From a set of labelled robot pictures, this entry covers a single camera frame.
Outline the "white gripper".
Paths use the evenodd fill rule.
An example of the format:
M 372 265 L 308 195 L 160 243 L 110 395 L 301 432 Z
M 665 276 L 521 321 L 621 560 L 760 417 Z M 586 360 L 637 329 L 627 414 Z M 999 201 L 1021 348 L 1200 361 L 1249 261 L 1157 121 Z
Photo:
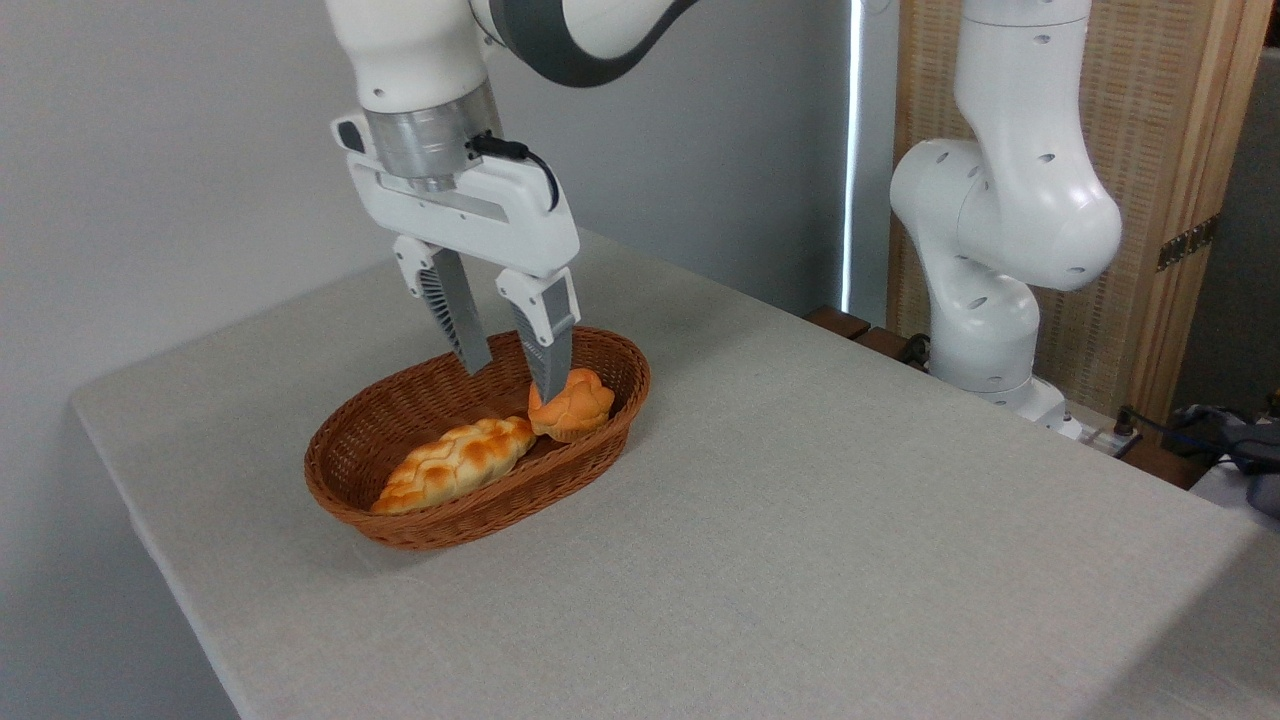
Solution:
M 580 250 L 566 196 L 553 202 L 540 167 L 504 158 L 484 158 L 460 173 L 451 191 L 417 190 L 384 169 L 364 117 L 335 119 L 332 133 L 347 151 L 366 213 L 407 234 L 393 245 L 404 283 L 428 305 L 468 374 L 484 369 L 492 354 L 457 252 L 508 268 L 495 283 L 513 309 L 538 397 L 549 404 L 567 383 L 581 319 L 566 266 Z

